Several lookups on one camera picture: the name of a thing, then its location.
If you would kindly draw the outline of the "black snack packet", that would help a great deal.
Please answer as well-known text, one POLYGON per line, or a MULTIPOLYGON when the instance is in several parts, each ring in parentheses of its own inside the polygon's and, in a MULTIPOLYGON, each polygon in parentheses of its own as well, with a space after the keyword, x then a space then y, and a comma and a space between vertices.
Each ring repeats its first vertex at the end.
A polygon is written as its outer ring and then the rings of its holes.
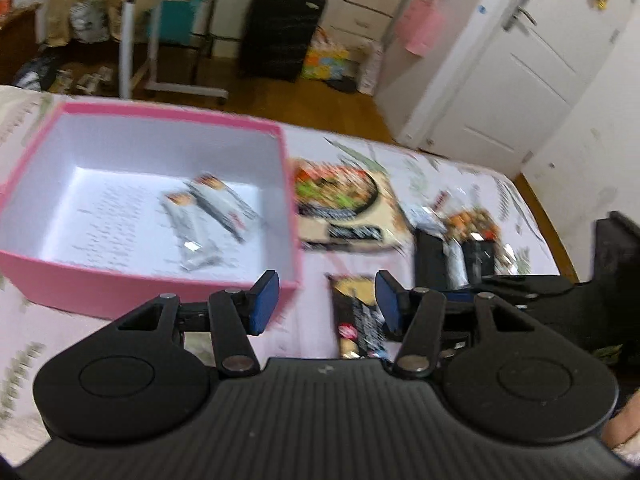
POLYGON ((496 274, 496 243, 493 240, 466 240, 461 247, 471 285, 496 274))
POLYGON ((442 292, 448 289, 447 260, 441 238, 423 230, 414 232, 414 286, 442 292))

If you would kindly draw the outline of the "black gold snack bar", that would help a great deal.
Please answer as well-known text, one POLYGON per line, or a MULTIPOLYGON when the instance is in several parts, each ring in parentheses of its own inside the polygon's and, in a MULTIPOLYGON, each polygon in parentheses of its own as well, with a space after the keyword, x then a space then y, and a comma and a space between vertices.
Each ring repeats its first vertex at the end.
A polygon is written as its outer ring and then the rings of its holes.
POLYGON ((384 316, 374 294, 371 275, 332 275, 331 293, 337 355, 341 360, 375 359, 390 362, 384 316))

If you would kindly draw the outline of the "white snack bar packet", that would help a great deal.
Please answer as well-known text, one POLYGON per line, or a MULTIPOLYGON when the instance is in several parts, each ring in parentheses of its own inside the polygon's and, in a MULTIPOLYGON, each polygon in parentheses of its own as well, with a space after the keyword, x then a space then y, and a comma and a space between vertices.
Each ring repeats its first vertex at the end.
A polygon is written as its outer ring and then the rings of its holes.
POLYGON ((160 198, 177 237, 180 266, 192 272, 220 263, 221 252, 210 239, 198 201, 189 192, 164 193, 160 198))

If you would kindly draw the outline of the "white snack packet long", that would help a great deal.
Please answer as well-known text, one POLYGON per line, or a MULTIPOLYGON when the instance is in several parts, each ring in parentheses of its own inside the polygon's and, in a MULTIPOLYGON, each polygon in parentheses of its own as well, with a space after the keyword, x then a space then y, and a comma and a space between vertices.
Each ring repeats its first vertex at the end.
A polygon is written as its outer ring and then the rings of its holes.
POLYGON ((196 202, 239 242, 249 240, 262 226, 262 218, 228 184, 212 174, 186 182, 196 202))

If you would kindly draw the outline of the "white snack packet top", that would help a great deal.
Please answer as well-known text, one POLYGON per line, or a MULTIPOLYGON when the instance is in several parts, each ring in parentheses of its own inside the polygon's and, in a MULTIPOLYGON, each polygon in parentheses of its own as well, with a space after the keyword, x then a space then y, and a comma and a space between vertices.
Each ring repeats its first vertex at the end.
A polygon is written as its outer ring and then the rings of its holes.
POLYGON ((412 205, 406 209, 405 215, 416 231, 427 232, 433 236, 444 236, 447 232, 442 219, 430 207, 412 205))

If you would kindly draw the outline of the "coated peanuts clear bag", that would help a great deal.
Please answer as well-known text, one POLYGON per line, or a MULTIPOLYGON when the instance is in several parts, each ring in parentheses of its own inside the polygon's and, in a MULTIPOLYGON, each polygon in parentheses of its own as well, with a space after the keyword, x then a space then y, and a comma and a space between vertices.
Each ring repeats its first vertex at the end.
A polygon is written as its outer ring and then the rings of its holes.
POLYGON ((463 242, 493 242, 495 244, 496 272, 511 274, 514 252, 506 249, 501 230, 491 213, 480 204, 476 190, 444 188, 434 201, 436 216, 445 228, 445 240, 463 242))

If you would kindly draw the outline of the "instant noodle packet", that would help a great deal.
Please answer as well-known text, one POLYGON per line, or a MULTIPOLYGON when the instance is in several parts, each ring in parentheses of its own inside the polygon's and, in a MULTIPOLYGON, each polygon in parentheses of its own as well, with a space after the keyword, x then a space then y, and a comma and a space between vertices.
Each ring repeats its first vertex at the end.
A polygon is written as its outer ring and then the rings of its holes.
POLYGON ((409 243, 410 230, 381 171, 293 162, 298 235, 308 249, 382 252, 409 243))

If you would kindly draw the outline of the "floral bed sheet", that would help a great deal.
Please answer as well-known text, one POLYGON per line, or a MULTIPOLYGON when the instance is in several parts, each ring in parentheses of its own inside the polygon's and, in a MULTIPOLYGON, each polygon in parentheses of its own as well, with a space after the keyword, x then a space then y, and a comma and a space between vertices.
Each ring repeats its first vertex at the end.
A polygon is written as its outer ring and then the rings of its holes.
MULTIPOLYGON (((3 87, 1 185, 55 107, 68 101, 102 100, 120 101, 3 87)), ((498 223, 504 246, 514 252, 511 274, 553 274, 558 270, 532 213, 514 184, 502 174, 352 136, 272 123, 283 130, 288 164, 307 159, 381 171, 403 205, 433 203, 444 188, 476 190, 480 204, 498 223)), ((382 252, 298 247, 302 256, 299 289, 290 301, 280 301, 266 332, 252 341, 261 360, 273 356, 334 356, 336 338, 328 274, 373 275, 386 269, 402 284, 413 282, 411 240, 401 248, 382 252)), ((1 272, 1 453, 9 463, 24 462, 47 442, 47 431, 32 400, 32 383, 40 367, 108 321, 36 304, 1 272)))

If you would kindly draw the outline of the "pink cardboard box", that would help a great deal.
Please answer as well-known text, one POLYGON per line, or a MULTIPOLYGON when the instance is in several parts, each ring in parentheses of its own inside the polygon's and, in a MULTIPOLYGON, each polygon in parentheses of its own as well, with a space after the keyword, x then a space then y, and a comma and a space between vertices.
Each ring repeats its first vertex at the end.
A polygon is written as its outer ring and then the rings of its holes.
POLYGON ((36 304, 118 318, 162 292, 186 301, 265 271, 290 301, 302 281, 283 130, 195 108, 120 101, 55 107, 1 185, 1 272, 36 304), (211 174, 257 212, 238 240, 203 220, 214 260, 187 271, 163 197, 211 174))

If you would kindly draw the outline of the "colourful gift bag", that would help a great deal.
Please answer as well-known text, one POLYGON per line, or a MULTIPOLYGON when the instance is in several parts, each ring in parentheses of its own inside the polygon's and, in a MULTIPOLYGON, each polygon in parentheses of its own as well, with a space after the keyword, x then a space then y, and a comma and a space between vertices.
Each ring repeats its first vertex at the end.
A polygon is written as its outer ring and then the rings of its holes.
POLYGON ((307 50, 302 77, 310 80, 339 80, 344 75, 348 58, 348 50, 319 27, 307 50))

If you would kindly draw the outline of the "pink hanging bag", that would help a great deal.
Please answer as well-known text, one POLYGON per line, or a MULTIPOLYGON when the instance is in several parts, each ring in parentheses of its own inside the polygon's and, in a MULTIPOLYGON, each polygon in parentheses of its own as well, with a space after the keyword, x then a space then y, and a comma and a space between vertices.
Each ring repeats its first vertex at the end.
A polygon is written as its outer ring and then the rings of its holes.
POLYGON ((424 58, 434 47, 445 21, 442 0, 411 0, 396 25, 396 36, 405 50, 424 58))

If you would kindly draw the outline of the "black suitcase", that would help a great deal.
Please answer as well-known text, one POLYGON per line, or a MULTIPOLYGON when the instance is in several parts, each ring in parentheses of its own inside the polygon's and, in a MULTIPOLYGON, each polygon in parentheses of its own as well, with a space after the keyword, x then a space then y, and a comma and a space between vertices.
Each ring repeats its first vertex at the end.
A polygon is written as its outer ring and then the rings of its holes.
POLYGON ((296 81, 325 7, 326 0, 252 0, 236 58, 238 76, 296 81))

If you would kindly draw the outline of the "teal tote bag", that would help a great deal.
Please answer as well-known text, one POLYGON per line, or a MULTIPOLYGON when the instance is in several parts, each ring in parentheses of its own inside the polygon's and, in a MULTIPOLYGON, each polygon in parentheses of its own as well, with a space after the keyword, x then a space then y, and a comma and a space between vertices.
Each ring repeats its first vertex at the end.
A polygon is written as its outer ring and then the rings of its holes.
POLYGON ((204 0, 163 0, 156 7, 160 9, 158 40, 165 44, 195 49, 196 40, 202 35, 193 31, 194 20, 203 2, 204 0))

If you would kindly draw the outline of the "wooden nightstand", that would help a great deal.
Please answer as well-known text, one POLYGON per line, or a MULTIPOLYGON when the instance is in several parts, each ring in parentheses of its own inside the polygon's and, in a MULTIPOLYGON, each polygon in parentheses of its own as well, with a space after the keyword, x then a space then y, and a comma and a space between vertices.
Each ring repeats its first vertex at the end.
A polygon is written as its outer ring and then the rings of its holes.
POLYGON ((1 17, 0 84, 10 84, 21 67, 39 50, 37 40, 38 2, 18 6, 1 17))

